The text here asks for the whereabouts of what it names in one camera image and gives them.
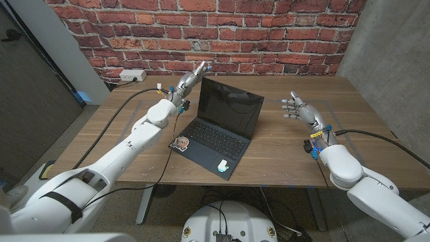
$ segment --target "open laptop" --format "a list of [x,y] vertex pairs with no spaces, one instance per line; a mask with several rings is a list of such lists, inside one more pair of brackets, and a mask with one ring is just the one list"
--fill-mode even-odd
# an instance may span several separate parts
[[169,147],[229,179],[251,142],[263,100],[260,95],[203,78],[197,118]]

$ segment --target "power strip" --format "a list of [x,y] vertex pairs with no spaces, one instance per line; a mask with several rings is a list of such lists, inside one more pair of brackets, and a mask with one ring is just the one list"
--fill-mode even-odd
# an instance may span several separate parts
[[120,73],[121,80],[123,81],[133,81],[133,78],[137,78],[137,81],[143,81],[146,77],[146,72],[144,70],[123,70]]

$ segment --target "concrete wall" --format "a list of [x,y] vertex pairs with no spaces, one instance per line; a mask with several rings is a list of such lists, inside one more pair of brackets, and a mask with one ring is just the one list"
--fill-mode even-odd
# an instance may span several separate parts
[[368,1],[337,75],[430,162],[430,1]]
[[83,100],[90,105],[101,104],[110,92],[55,12],[43,1],[9,3]]

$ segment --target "black cable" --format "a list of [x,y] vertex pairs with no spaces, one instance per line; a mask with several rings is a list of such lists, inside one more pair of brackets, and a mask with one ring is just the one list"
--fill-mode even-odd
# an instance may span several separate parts
[[[210,195],[210,194],[208,194],[210,192],[215,192],[215,193],[217,193],[217,195]],[[215,197],[215,198],[222,199],[222,194],[220,192],[216,191],[216,190],[208,190],[207,192],[205,192],[205,194],[203,195],[202,199],[200,200],[200,205],[203,206],[204,205],[204,203],[203,203],[204,199],[205,198],[209,198],[209,197]]]
[[290,213],[291,213],[291,215],[293,217],[293,220],[294,220],[294,224],[296,225],[295,229],[298,230],[299,228],[298,228],[297,219],[296,219],[296,216],[294,216],[293,211],[287,205],[285,205],[283,202],[280,202],[280,201],[277,201],[277,200],[270,200],[269,204],[272,203],[272,202],[277,202],[277,203],[281,204],[282,206],[284,206],[284,208],[286,208],[288,211],[290,211]]
[[[328,189],[328,190],[329,190],[329,192],[330,192],[331,199],[332,199],[332,201],[334,201],[334,200],[335,200],[335,197],[334,197],[334,195],[333,195],[333,193],[332,193],[331,189],[329,188],[329,184],[327,183],[327,180],[325,179],[325,175],[324,175],[323,170],[321,169],[320,163],[319,163],[318,161],[316,161],[316,164],[317,164],[317,165],[318,165],[318,167],[320,168],[322,178],[324,178],[324,182],[325,182],[325,185],[326,185],[327,189]],[[347,233],[346,233],[346,231],[345,231],[345,228],[343,227],[343,223],[342,223],[342,220],[341,220],[341,215],[339,214],[339,210],[338,210],[338,209],[336,209],[336,213],[337,213],[337,218],[339,219],[339,222],[341,223],[341,226],[342,226],[343,235],[345,236],[345,239],[347,240],[347,242],[349,242],[349,240],[348,240],[348,236],[347,236]]]
[[[174,127],[173,127],[173,134],[172,134],[173,139],[172,139],[172,142],[175,140],[175,129],[176,129],[176,123],[177,123],[177,119],[178,119],[179,115],[180,115],[180,114],[178,114],[178,115],[176,116],[175,125],[174,125]],[[153,185],[151,185],[151,186],[149,186],[149,187],[145,187],[145,188],[119,188],[119,189],[113,190],[113,191],[111,191],[111,192],[108,192],[108,193],[106,193],[106,194],[104,194],[104,195],[102,195],[102,196],[100,196],[100,197],[98,197],[98,198],[96,198],[96,199],[94,199],[94,200],[92,200],[92,201],[88,202],[86,205],[84,205],[84,207],[82,207],[82,209],[81,209],[81,210],[84,210],[86,207],[88,207],[89,205],[91,205],[91,204],[92,204],[92,203],[94,203],[95,201],[97,201],[97,200],[99,200],[99,199],[102,199],[102,198],[106,197],[106,196],[107,196],[107,195],[109,195],[109,194],[113,194],[114,192],[118,192],[118,191],[122,191],[122,190],[145,190],[145,189],[148,189],[148,188],[151,188],[151,187],[153,187],[153,186],[157,185],[157,184],[161,181],[161,178],[163,178],[164,172],[166,171],[167,164],[169,163],[169,160],[170,160],[170,156],[171,156],[171,155],[172,155],[172,149],[170,149],[169,157],[167,158],[166,165],[164,166],[164,169],[163,169],[163,172],[162,172],[162,174],[161,174],[161,176],[160,176],[160,179],[159,179],[156,183],[154,183]]]
[[[223,200],[222,202],[221,202],[221,205],[220,205],[220,228],[221,228],[221,207],[222,207],[222,204],[224,203],[224,201],[225,200]],[[226,235],[228,234],[228,231],[227,231],[227,221],[226,221]]]
[[136,81],[137,81],[137,78],[135,77],[135,78],[133,78],[133,80],[132,80],[132,81],[129,81],[129,82],[124,83],[124,84],[121,84],[121,85],[116,85],[116,86],[114,87],[114,89],[115,89],[115,88],[119,88],[119,87],[127,87],[127,86],[129,86],[130,84],[135,83]]
[[110,124],[112,123],[112,121],[114,121],[115,117],[120,113],[120,111],[122,110],[122,108],[133,98],[136,97],[137,95],[144,93],[146,91],[162,91],[163,93],[169,93],[167,90],[165,89],[157,89],[157,88],[148,88],[142,91],[138,91],[135,94],[131,95],[121,106],[120,108],[118,108],[118,110],[116,110],[115,114],[112,116],[112,118],[110,118],[109,122],[106,124],[105,128],[101,131],[101,133],[99,134],[99,136],[97,137],[97,139],[95,139],[94,143],[89,147],[88,151],[85,152],[85,154],[82,156],[82,158],[78,161],[78,163],[76,163],[76,165],[72,168],[72,169],[76,169],[80,166],[80,164],[82,164],[82,162],[85,160],[85,158],[87,158],[88,154],[94,149],[95,145],[99,142],[99,140],[101,139],[101,137],[103,136],[103,134],[106,132],[106,130],[109,128]]
[[218,211],[220,211],[220,213],[223,215],[223,217],[224,217],[224,222],[226,223],[226,231],[227,231],[227,219],[226,219],[226,216],[224,215],[224,213],[221,211],[221,209],[219,209],[219,208],[217,208],[217,207],[214,207],[214,206],[212,206],[212,205],[210,205],[210,204],[208,204],[207,206],[209,206],[209,207],[211,207],[211,208],[215,208],[216,210],[218,210]]
[[408,150],[406,147],[402,146],[401,144],[397,143],[396,141],[386,138],[384,136],[381,136],[379,134],[374,134],[371,132],[367,132],[367,131],[362,131],[362,130],[339,130],[335,132],[336,136],[342,135],[342,134],[346,134],[348,132],[354,132],[354,133],[359,133],[359,134],[366,134],[366,135],[370,135],[376,138],[380,138],[382,140],[388,141],[389,143],[392,143],[393,145],[397,146],[398,148],[402,149],[404,152],[408,153],[410,156],[414,157],[417,161],[421,162],[421,164],[423,164],[425,167],[430,169],[430,164],[428,164],[427,162],[425,162],[424,160],[422,160],[422,158],[418,157],[416,154],[412,153],[412,151]]

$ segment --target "laptop screen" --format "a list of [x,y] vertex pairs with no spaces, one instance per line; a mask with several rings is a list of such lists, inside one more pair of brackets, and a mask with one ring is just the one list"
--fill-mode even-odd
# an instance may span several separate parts
[[264,97],[203,78],[197,117],[251,139]]

